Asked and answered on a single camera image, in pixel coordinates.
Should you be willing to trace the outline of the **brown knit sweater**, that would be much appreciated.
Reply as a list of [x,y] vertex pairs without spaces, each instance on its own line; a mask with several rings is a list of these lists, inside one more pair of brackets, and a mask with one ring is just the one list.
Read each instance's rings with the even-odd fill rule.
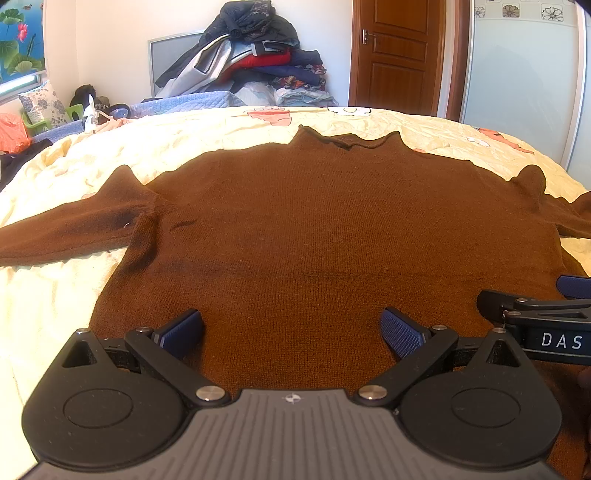
[[301,127],[287,144],[207,152],[142,184],[116,168],[89,198],[1,230],[5,266],[124,256],[91,329],[117,337],[187,309],[205,323],[190,364],[229,391],[360,386],[392,364],[378,327],[394,306],[465,335],[489,327],[484,289],[555,299],[583,267],[590,197],[550,194],[526,164],[501,177]]

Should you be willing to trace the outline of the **pile of clothes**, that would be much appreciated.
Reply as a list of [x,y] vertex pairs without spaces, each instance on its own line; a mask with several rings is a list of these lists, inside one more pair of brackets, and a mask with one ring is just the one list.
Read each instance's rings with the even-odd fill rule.
[[157,98],[226,91],[245,104],[335,107],[317,50],[270,1],[229,1],[153,80]]

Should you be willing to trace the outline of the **yellow cartoon bed quilt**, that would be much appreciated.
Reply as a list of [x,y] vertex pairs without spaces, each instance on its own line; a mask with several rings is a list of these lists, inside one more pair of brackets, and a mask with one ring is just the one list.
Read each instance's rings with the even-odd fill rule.
[[[194,110],[135,119],[97,134],[68,137],[28,161],[1,194],[1,230],[66,203],[89,198],[121,166],[142,184],[198,156],[287,144],[308,127],[324,137],[374,141],[398,133],[411,149],[468,160],[501,177],[538,166],[550,194],[574,200],[589,192],[547,156],[508,135],[437,117],[388,110],[246,107]],[[590,235],[564,242],[590,271]],[[33,456],[21,431],[22,408],[73,331],[91,329],[97,299],[124,256],[110,249],[28,266],[1,262],[1,475],[14,479]]]

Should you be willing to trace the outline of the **white sliding wardrobe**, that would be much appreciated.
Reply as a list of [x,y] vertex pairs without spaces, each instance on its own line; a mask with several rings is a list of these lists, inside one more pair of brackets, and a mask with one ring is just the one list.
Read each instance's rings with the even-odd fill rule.
[[461,120],[518,137],[590,184],[590,12],[473,1]]

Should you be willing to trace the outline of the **orange cloth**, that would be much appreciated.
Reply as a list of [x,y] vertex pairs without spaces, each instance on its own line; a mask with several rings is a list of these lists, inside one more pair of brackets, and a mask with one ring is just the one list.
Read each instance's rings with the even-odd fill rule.
[[31,145],[23,121],[14,114],[0,114],[0,151],[8,154],[20,153]]

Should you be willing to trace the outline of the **blue quilted blanket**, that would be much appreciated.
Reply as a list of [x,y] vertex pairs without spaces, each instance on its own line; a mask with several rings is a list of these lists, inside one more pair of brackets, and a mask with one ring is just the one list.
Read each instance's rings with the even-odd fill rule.
[[[125,104],[113,105],[107,114],[114,119],[138,119],[145,116],[161,115],[165,113],[177,113],[191,110],[227,108],[245,106],[245,102],[229,91],[213,91],[182,95],[165,99],[151,99],[138,104],[127,106]],[[33,143],[42,140],[57,142],[70,135],[78,135],[84,131],[82,120],[76,120],[66,125],[45,131],[36,135]]]

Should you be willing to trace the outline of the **brown wooden door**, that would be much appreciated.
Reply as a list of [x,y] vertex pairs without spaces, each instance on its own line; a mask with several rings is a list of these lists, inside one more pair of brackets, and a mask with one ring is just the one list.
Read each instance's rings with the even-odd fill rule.
[[471,1],[353,2],[349,105],[458,121]]

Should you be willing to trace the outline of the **dark plush toy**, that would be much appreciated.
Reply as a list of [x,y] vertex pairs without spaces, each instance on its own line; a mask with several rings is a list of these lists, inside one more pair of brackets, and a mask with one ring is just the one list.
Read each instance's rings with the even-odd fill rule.
[[90,104],[90,99],[96,99],[95,88],[91,84],[81,85],[75,90],[70,105],[81,105],[83,108],[86,108]]

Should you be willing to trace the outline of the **floral pillow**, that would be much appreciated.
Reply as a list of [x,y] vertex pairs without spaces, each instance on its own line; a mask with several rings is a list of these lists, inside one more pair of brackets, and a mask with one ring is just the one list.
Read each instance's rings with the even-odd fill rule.
[[18,98],[32,124],[48,121],[55,128],[69,122],[66,108],[49,80],[29,92],[19,94]]

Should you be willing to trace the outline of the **grey framed panel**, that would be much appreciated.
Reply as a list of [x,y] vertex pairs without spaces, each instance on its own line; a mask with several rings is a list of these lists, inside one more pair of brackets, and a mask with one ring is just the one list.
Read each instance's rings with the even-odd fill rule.
[[[192,48],[200,40],[200,33],[190,33],[176,36],[168,36],[150,40],[148,42],[148,65],[150,68],[151,95],[157,98],[161,87],[156,80],[187,50]],[[183,94],[197,93],[204,89],[209,82],[208,76],[216,63],[216,55],[219,46],[214,45],[211,49],[205,50],[200,61],[195,66],[202,73],[202,79],[183,91]]]

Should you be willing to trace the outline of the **lotus flower wall picture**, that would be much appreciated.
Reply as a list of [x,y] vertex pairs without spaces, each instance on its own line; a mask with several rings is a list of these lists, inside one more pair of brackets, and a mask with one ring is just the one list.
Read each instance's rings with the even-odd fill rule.
[[45,70],[44,4],[42,0],[1,2],[1,83]]

